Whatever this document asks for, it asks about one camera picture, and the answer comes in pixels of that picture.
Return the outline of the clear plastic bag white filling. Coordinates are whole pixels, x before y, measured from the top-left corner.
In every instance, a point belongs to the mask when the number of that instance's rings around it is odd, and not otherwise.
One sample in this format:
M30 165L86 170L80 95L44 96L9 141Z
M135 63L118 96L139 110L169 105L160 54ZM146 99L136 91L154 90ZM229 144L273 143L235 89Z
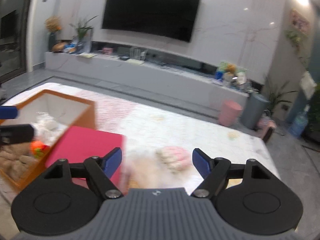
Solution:
M29 123L34 128L34 140L47 146L53 146L68 128L47 112L35 112L29 116Z

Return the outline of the pink white knitted pouch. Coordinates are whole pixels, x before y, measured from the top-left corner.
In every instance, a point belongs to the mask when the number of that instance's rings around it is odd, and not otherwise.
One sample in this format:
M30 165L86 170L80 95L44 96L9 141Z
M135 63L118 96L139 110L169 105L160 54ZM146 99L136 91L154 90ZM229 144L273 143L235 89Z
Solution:
M172 173L185 171L191 166L190 153L180 146L165 146L156 155Z

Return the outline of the orange storage box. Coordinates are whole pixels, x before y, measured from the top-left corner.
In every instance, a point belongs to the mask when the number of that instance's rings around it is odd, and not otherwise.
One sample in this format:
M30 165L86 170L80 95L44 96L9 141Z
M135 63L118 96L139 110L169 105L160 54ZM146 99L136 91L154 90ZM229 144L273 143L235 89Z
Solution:
M18 117L9 120L2 119L1 126L30 124L31 114L47 112L58 122L68 126L65 133L72 126L95 128L94 101L76 96L45 89L16 104L16 107ZM34 139L31 142L2 146L1 177L15 189L24 189L46 169L49 154L62 136L53 146L47 146Z

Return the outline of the red box lid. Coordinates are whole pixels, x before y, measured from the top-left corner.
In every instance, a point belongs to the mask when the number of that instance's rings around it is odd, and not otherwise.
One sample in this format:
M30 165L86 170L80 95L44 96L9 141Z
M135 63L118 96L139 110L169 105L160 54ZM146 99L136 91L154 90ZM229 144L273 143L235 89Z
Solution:
M82 186L72 181L76 178L85 180L89 190L101 199L122 197L111 178L122 162L123 141L120 134L71 127L49 154L41 176L45 187L81 197Z

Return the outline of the pink small heater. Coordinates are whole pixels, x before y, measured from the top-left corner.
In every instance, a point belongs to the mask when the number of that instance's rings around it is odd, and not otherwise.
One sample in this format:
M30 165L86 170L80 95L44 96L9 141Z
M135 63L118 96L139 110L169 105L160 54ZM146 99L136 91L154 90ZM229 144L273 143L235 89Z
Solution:
M261 118L257 124L259 138L263 140L264 143L267 143L271 138L271 135L274 133L277 125L276 123L267 118Z

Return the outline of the pink waste bin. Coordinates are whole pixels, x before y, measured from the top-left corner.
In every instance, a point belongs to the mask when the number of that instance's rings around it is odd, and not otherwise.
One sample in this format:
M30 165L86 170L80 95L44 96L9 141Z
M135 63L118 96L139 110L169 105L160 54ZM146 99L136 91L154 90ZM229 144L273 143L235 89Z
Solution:
M240 104L232 100L225 100L219 114L219 124L226 127L232 126L241 112L242 106Z

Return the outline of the blue water jug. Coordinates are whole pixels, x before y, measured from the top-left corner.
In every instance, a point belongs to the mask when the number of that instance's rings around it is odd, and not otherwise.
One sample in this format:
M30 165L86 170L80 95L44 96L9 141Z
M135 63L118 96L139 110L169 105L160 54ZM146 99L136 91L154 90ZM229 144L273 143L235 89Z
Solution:
M289 133L295 138L298 138L301 136L301 134L303 133L304 129L306 128L309 122L308 120L309 109L310 109L310 106L306 105L303 111L297 114L291 126L289 127Z

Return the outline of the grey waste bin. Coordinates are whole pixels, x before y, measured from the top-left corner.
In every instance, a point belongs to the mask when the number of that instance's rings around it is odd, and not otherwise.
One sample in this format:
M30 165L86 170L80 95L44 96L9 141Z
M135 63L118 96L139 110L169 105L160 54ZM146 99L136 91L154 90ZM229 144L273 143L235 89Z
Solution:
M269 100L263 95L251 93L240 117L240 122L245 127L254 129L269 103Z

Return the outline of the dark vase yellow flowers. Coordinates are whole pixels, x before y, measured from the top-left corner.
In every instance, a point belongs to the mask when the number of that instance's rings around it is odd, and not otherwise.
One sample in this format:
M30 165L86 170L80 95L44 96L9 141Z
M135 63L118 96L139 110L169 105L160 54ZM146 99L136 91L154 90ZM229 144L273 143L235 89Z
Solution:
M46 29L48 30L48 50L51 51L53 46L57 44L57 32L61 30L60 18L51 16L45 21Z

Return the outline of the floor potted green plant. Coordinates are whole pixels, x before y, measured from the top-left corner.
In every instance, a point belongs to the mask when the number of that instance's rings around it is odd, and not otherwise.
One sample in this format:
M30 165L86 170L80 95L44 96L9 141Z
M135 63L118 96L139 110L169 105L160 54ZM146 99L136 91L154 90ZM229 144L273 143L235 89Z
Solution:
M265 87L266 97L269 101L267 110L269 111L270 116L274 115L276 111L276 107L280 103L291 103L290 100L285 100L284 97L287 94L296 93L297 90L285 90L289 82L290 81L287 80L282 85L278 86L274 84L268 76L266 77L264 87Z

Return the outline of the green plant glass vase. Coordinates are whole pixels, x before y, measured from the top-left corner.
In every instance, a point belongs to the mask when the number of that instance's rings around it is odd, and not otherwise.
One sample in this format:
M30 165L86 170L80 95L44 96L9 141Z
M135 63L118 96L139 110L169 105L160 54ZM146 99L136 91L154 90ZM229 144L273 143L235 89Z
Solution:
M76 36L77 36L77 44L76 44L76 53L81 54L85 52L85 45L86 45L86 36L90 31L93 30L93 27L89 25L89 23L97 18L96 16L93 16L89 20L86 18L79 18L77 24L72 24L70 23L69 26L71 26L75 31L76 31Z

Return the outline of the white pink lace tablecloth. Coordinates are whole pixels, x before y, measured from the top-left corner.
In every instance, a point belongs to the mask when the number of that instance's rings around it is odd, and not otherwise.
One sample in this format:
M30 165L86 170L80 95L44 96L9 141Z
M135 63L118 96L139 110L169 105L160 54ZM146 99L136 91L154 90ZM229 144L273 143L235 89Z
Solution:
M122 162L111 178L123 193L127 192L130 183L140 188L183 187L188 193L193 192L203 180L192 164L192 153L196 148L211 158L222 157L234 164L256 159L274 175L278 174L265 143L258 137L89 90L46 83L18 94L7 105L16 105L45 89L94 101L93 130L124 137ZM191 155L191 166L172 173L156 155L156 151L165 146L186 149Z

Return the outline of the plush toys pile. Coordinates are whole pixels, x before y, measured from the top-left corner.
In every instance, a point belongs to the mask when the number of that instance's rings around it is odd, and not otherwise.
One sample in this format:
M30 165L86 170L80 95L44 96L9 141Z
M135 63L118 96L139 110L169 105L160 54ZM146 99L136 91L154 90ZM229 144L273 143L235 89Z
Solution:
M247 82L247 69L237 66L228 61L221 61L216 72L215 79L224 86L238 87L239 89Z

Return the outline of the grey marble TV console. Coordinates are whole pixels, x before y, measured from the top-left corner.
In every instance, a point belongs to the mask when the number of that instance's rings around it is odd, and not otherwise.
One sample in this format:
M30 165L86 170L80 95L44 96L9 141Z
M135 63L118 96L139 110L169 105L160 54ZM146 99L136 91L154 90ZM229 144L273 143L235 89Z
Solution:
M246 93L218 85L207 77L100 54L88 59L46 52L45 67L55 72L96 79L111 90L207 116L216 115L226 100L244 107L248 98Z

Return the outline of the framed wall picture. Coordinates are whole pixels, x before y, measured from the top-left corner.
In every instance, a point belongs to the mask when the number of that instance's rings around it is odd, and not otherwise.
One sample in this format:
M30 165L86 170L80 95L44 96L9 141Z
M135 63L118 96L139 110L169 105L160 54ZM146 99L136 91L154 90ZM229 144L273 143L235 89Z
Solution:
M295 29L304 35L308 35L310 30L310 22L295 9L291 10L290 23Z

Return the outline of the black wall television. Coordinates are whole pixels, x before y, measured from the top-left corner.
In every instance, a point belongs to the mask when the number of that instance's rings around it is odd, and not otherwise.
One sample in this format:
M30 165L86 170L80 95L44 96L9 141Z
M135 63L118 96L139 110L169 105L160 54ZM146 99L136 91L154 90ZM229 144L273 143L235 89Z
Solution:
M200 0L106 0L102 29L190 42Z

